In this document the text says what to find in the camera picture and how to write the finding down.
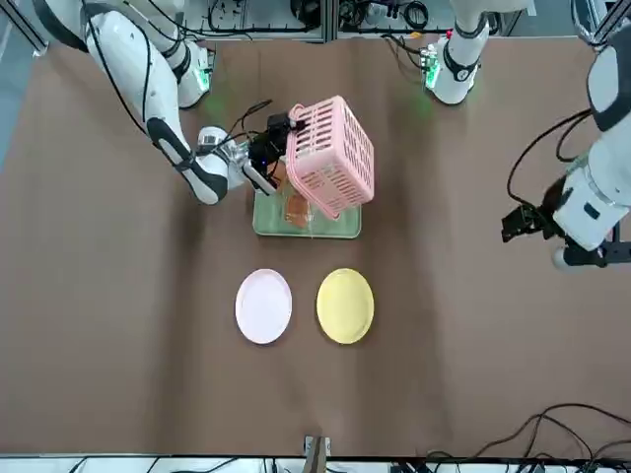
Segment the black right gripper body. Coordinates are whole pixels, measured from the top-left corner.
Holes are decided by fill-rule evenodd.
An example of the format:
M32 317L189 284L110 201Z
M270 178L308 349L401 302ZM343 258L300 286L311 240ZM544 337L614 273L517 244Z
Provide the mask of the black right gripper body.
M255 135L248 142L248 178L285 178L285 156L289 132L268 132Z

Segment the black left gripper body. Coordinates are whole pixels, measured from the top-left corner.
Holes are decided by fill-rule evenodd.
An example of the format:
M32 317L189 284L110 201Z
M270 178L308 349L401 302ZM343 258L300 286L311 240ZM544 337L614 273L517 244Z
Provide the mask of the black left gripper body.
M564 185L566 177L556 179L545 191L541 204L538 206L540 226L545 237L563 237L565 233L553 220L554 212L564 203Z

